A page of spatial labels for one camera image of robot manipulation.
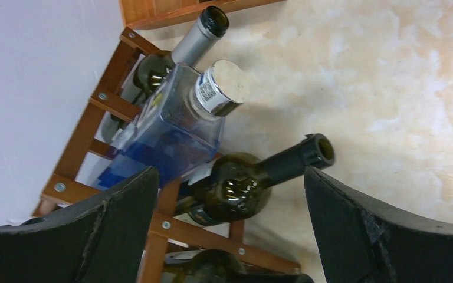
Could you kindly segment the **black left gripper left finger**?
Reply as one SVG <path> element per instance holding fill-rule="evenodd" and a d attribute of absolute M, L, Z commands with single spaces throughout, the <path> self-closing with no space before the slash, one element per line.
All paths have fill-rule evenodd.
<path fill-rule="evenodd" d="M 135 282 L 158 189 L 149 167 L 46 216 L 0 226 L 0 282 Z"/>

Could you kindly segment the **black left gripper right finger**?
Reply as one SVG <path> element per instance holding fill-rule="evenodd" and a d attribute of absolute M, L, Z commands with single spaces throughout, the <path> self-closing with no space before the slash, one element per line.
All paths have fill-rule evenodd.
<path fill-rule="evenodd" d="M 304 187 L 327 282 L 453 282 L 453 224 L 397 208 L 314 167 Z"/>

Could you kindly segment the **green bottle white label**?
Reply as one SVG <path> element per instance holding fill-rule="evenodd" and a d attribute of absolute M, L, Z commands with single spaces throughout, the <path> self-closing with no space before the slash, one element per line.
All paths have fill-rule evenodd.
<path fill-rule="evenodd" d="M 313 282 L 306 274 L 250 274 L 233 254 L 220 249 L 166 254 L 161 282 Z"/>

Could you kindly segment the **blue square glass bottle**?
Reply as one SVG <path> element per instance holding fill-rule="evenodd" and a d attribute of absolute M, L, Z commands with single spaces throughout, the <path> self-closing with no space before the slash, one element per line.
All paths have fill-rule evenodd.
<path fill-rule="evenodd" d="M 247 99 L 249 81 L 228 60 L 215 61 L 203 72 L 184 63 L 175 66 L 141 105 L 136 120 L 116 133 L 114 157 L 92 187 L 107 190 L 147 167 L 157 168 L 165 185 L 210 160 L 227 115 Z"/>

